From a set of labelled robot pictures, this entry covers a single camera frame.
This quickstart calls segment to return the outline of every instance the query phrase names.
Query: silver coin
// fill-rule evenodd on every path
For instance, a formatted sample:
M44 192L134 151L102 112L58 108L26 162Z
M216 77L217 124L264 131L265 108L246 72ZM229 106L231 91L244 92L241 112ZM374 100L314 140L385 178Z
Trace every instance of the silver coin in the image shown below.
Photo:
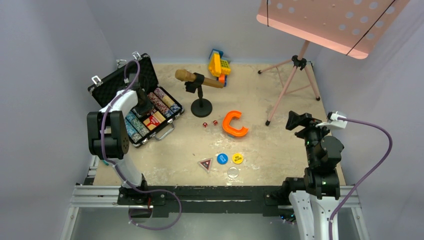
M230 167L226 173L231 179L235 179L239 176L239 170L235 166Z

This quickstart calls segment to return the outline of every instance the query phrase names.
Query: yellow round token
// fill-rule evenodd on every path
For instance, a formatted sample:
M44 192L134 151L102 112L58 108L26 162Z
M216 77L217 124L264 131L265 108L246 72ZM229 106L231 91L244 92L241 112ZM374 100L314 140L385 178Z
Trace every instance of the yellow round token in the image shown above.
M232 156L232 162L235 164L241 164L243 162L243 155L236 153Z

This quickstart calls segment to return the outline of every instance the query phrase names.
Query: pink tripod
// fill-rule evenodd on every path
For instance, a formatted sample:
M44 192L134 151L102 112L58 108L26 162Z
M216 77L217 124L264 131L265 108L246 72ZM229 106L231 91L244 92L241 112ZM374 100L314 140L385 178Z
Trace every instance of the pink tripod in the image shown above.
M280 104L280 101L283 98L283 95L285 95L285 94L290 94L290 93L293 93L293 92L296 92L296 91L299 91L299 90L302 90L302 89L305 89L305 88L311 86L312 89L313 89L313 93L315 94L315 99L317 101L319 101L321 99L320 98L320 95L318 93L318 89L314 85L314 82L312 80L312 75L311 75L311 72L309 71L309 68L307 66L307 61L306 61L305 58L303 58L303 56L305 55L306 49L308 48L309 43L310 43L310 41L305 40L305 42L304 42L304 44L302 46L302 49L300 50L299 55L294 55L290 60L286 60L286 61L280 62L280 63L278 63L276 65L273 65L273 66L270 66L270 67L267 67L265 69L262 69L262 70L257 71L258 74L261 74L261 73L263 73L265 71L268 71L270 69L276 68L277 69L277 72L278 72L279 80L280 80L281 85L282 85L282 91L281 91L281 93L280 93L280 95L278 97L277 102L274 105L274 108L272 109L271 113L269 114L268 119L265 122L265 125L267 125L267 126L270 125L271 119L273 118L273 116L274 116L274 114L275 114L275 112L277 110L277 107ZM281 66L281 65L283 65L283 64L288 64L289 62L292 62L292 61L294 63L293 70L291 70L291 73L288 76L287 82L284 84L283 83L283 80L281 79L281 75L280 75L280 71L279 71L278 67ZM292 79L295 76L295 73L298 70L298 68L299 68L300 71L302 71L303 69L305 69L305 72L306 72L306 75L307 75L307 79L309 79L309 84L306 85L306 86L303 86L301 88L298 88L296 90L287 91L287 89L289 88L289 85L292 82Z

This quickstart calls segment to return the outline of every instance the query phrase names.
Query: poker chip case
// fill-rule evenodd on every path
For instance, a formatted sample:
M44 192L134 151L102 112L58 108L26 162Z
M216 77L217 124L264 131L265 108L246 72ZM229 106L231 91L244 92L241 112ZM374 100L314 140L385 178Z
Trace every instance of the poker chip case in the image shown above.
M150 56L146 53L140 55L138 52L134 52L132 56L140 64L138 81L139 83L147 81L145 84L147 87L144 89L148 99L154 106L154 109L145 115L140 116L132 109L128 115L125 116L125 127L129 140L138 148L147 143L151 138L162 140L170 134L175 128L174 121L184 112L184 108L163 87L158 86L158 77L156 76ZM125 65L120 67L120 62L117 62L119 68L116 71L103 79L100 79L98 76L92 77L91 80L94 84L88 87L88 92L102 108L112 101L117 91L126 86L124 82ZM135 63L127 67L126 75L130 81L133 80L132 78L134 78L136 72L137 65ZM171 128L161 136L158 136L159 131L163 130L168 125L170 125Z

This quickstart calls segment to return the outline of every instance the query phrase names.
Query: orange horseshoe-shaped object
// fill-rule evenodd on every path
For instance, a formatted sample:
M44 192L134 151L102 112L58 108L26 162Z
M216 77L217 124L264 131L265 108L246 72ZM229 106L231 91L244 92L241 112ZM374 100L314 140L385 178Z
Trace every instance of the orange horseshoe-shaped object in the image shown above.
M241 129L235 129L234 127L230 126L230 122L233 118L239 119L241 116L242 113L239 111L230 111L227 113L224 117L224 120L222 121L222 128L224 131L234 137L243 137L246 135L249 131L249 128L243 126Z

